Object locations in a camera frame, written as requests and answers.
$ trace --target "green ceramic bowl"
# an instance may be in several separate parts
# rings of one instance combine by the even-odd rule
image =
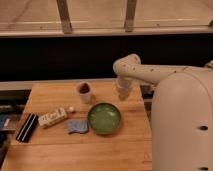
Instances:
[[[121,114],[114,105],[99,103],[90,109],[88,121],[96,134],[113,134],[120,125]]]

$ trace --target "ceramic cup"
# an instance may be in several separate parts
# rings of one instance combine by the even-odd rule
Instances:
[[[76,87],[76,91],[82,103],[90,103],[92,101],[91,86],[88,82],[80,82]]]

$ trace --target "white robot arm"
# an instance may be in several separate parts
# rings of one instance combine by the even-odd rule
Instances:
[[[213,70],[141,65],[135,54],[117,60],[113,69],[121,100],[135,79],[157,85],[151,110],[153,171],[213,170]]]

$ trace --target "wooden cutting board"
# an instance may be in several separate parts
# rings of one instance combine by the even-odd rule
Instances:
[[[139,86],[134,86],[126,101],[120,101],[114,81],[90,83],[91,104],[81,103],[76,93],[78,82],[35,84],[15,136],[29,113],[43,115],[58,107],[74,106],[76,113],[69,113],[69,119],[86,119],[89,109],[101,102],[112,103],[121,112],[122,125],[116,134],[99,136],[90,128],[87,134],[69,135],[68,120],[47,129],[37,126],[29,143],[20,143],[14,136],[2,170],[151,170],[151,130]]]

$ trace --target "black wall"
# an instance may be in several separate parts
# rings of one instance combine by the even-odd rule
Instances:
[[[2,38],[0,81],[114,77],[113,62],[130,53],[144,64],[203,66],[213,34]]]

